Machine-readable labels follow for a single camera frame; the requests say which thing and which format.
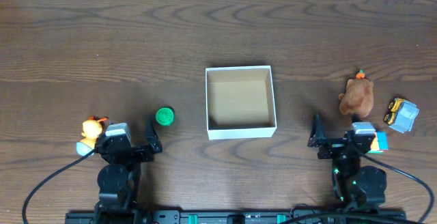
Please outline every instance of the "toy head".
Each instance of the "toy head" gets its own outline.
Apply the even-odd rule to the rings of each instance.
[[[90,139],[97,139],[103,131],[102,124],[96,120],[86,120],[82,125],[84,136]]]

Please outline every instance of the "plush toy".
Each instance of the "plush toy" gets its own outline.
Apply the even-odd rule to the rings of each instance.
[[[343,115],[359,114],[367,117],[373,108],[373,82],[365,78],[362,70],[355,79],[349,79],[346,93],[339,95],[340,112]]]

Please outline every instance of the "wood grain tabletop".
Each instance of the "wood grain tabletop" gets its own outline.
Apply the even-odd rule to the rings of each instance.
[[[205,68],[272,66],[278,128],[269,139],[209,141]],[[128,122],[171,105],[164,152],[144,165],[140,202],[184,210],[290,209],[335,203],[331,162],[307,147],[319,112],[328,135],[350,117],[338,95],[359,68],[374,81],[369,117],[390,150],[375,155],[437,192],[437,0],[0,0],[0,223],[22,223],[26,196],[78,159],[90,115]],[[397,96],[417,104],[412,132],[383,123]],[[30,201],[30,223],[63,223],[98,201],[98,155]],[[385,207],[418,220],[425,189],[386,170]],[[433,211],[427,223],[437,222]]]

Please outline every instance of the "white box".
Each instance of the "white box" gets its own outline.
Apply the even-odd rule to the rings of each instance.
[[[270,66],[207,68],[210,139],[271,137],[277,128]]]

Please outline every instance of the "green round object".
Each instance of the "green round object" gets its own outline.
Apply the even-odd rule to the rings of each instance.
[[[164,107],[156,112],[156,121],[163,126],[170,126],[175,120],[175,113],[172,109]]]

